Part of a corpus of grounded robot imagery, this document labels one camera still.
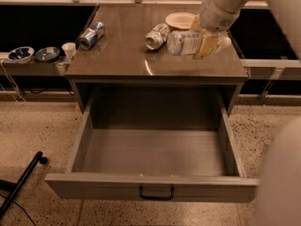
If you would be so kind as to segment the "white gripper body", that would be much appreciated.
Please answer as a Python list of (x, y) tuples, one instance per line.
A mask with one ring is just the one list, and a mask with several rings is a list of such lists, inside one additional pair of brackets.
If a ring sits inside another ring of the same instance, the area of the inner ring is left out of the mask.
[(203, 0), (200, 5), (201, 27), (212, 32), (228, 30), (238, 17), (238, 12), (226, 12), (214, 0)]

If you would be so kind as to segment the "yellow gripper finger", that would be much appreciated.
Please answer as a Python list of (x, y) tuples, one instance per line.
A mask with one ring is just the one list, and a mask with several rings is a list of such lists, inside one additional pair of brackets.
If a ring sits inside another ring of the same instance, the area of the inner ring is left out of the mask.
[(195, 53), (195, 59), (203, 59), (209, 55), (218, 43), (218, 36), (216, 34), (204, 34), (201, 45)]
[(191, 23), (190, 29), (192, 31), (199, 31), (200, 30), (200, 23), (199, 23), (199, 16), (196, 15), (193, 22)]

